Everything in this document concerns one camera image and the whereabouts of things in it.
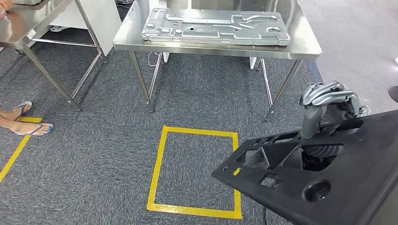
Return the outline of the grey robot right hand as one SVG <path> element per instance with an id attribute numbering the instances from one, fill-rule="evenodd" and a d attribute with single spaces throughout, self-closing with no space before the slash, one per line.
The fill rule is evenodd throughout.
<path id="1" fill-rule="evenodd" d="M 310 83 L 300 96 L 305 108 L 301 137 L 308 139 L 321 131 L 321 125 L 370 114 L 357 93 L 338 81 Z"/>

